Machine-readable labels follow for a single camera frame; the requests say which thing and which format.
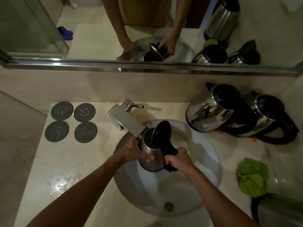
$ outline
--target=person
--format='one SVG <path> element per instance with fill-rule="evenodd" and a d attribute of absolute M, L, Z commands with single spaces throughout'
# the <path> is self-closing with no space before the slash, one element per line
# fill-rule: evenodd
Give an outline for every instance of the person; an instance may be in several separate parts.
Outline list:
<path fill-rule="evenodd" d="M 215 227 L 258 226 L 195 167 L 185 148 L 177 150 L 179 153 L 175 156 L 166 155 L 165 161 L 191 179 Z M 154 157 L 142 152 L 136 144 L 136 137 L 132 137 L 103 165 L 49 204 L 27 226 L 51 227 L 58 226 L 58 223 L 60 226 L 84 226 L 115 172 L 123 164 L 137 159 L 153 160 Z"/>
<path fill-rule="evenodd" d="M 163 27 L 172 5 L 172 0 L 102 0 L 102 2 L 124 53 L 134 48 L 124 25 Z M 159 45 L 168 47 L 167 56 L 175 53 L 176 43 L 191 2 L 192 0 L 177 0 L 172 32 Z"/>

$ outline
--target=shower glass door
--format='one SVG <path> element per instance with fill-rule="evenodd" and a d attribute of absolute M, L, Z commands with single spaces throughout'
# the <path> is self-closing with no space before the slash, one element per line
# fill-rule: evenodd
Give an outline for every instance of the shower glass door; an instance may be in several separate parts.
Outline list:
<path fill-rule="evenodd" d="M 0 49 L 13 58 L 65 58 L 69 50 L 40 0 L 0 0 Z"/>

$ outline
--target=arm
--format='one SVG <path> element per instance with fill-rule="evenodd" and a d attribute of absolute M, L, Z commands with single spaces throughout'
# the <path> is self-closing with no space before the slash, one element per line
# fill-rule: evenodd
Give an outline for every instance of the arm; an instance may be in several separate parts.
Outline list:
<path fill-rule="evenodd" d="M 120 151 L 48 205 L 27 226 L 84 226 L 116 171 L 136 159 L 153 160 L 154 157 L 140 151 L 136 138 L 132 137 Z"/>
<path fill-rule="evenodd" d="M 123 19 L 121 16 L 118 0 L 102 0 L 106 13 L 112 26 L 116 32 L 120 45 L 123 47 L 124 52 L 134 48 L 133 43 L 128 38 Z"/>
<path fill-rule="evenodd" d="M 167 54 L 169 56 L 175 53 L 176 43 L 180 37 L 183 23 L 188 15 L 191 1 L 192 0 L 177 0 L 176 17 L 174 26 L 172 28 L 172 33 L 168 37 L 164 38 L 159 46 L 162 47 L 163 45 L 166 45 L 168 47 Z"/>
<path fill-rule="evenodd" d="M 215 227 L 258 227 L 238 206 L 222 194 L 207 177 L 195 167 L 185 148 L 177 149 L 178 155 L 166 155 L 166 164 L 184 173 L 194 183 Z"/>

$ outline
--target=mirror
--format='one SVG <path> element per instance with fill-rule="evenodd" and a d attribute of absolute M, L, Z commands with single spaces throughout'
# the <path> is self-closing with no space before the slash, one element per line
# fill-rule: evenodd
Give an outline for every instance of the mirror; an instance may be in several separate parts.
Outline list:
<path fill-rule="evenodd" d="M 303 0 L 60 0 L 59 11 L 45 0 L 0 3 L 0 49 L 13 58 L 251 67 L 303 61 Z"/>

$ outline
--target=forearm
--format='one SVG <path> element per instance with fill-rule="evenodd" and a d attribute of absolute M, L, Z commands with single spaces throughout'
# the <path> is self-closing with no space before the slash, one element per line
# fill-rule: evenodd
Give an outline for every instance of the forearm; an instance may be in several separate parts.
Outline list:
<path fill-rule="evenodd" d="M 121 166 L 118 155 L 68 189 L 41 211 L 28 226 L 84 226 L 104 189 Z"/>
<path fill-rule="evenodd" d="M 177 37 L 180 36 L 182 26 L 188 15 L 192 0 L 177 0 L 176 16 L 172 33 Z"/>
<path fill-rule="evenodd" d="M 123 24 L 118 0 L 102 0 L 102 2 L 121 46 L 124 47 L 127 43 L 131 43 Z"/>
<path fill-rule="evenodd" d="M 193 168 L 187 176 L 195 184 L 214 226 L 258 226 L 256 222 L 222 194 L 199 169 Z"/>

